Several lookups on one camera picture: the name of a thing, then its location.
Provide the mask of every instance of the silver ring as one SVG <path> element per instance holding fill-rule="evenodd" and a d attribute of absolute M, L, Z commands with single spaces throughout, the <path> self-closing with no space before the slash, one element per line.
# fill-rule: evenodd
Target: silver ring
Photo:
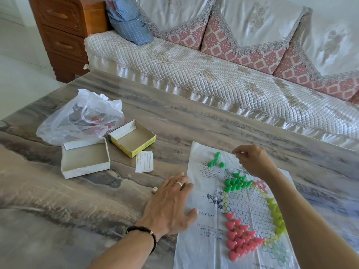
<path fill-rule="evenodd" d="M 176 183 L 178 183 L 179 185 L 181 185 L 181 190 L 182 190 L 182 188 L 183 188 L 182 183 L 181 183 L 181 182 L 178 182 L 178 181 L 176 181 Z"/>

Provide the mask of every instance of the wooden cabinet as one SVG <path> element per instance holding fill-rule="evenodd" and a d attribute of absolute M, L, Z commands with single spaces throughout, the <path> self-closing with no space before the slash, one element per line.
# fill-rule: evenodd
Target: wooden cabinet
<path fill-rule="evenodd" d="M 56 79 L 84 75 L 84 38 L 109 30 L 104 0 L 29 0 Z"/>

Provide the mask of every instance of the left hand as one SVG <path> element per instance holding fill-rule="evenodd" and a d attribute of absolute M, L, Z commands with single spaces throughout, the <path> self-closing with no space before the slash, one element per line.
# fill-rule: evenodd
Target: left hand
<path fill-rule="evenodd" d="M 185 215 L 185 205 L 194 185 L 187 183 L 184 173 L 165 180 L 146 205 L 143 217 L 136 226 L 145 226 L 153 231 L 157 240 L 166 234 L 185 231 L 198 217 L 198 209 Z"/>

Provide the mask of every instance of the drawer handle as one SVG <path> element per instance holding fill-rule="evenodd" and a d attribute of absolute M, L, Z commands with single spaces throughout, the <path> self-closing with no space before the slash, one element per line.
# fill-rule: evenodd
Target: drawer handle
<path fill-rule="evenodd" d="M 63 43 L 58 42 L 58 41 L 55 42 L 55 44 L 56 44 L 57 46 L 61 47 L 61 48 L 64 48 L 64 49 L 68 49 L 68 50 L 73 50 L 73 49 L 74 49 L 73 46 L 68 45 L 68 44 L 63 44 Z"/>
<path fill-rule="evenodd" d="M 65 14 L 57 13 L 57 12 L 51 10 L 51 9 L 46 10 L 46 12 L 49 13 L 50 15 L 52 15 L 52 16 L 55 16 L 55 17 L 58 17 L 58 18 L 61 18 L 61 19 L 64 19 L 64 20 L 69 18 Z"/>

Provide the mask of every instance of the sofa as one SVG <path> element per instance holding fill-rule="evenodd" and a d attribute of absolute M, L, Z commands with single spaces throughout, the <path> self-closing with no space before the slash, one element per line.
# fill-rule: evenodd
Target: sofa
<path fill-rule="evenodd" d="M 133 0 L 152 35 L 85 39 L 89 64 L 359 151 L 359 33 L 286 0 Z"/>

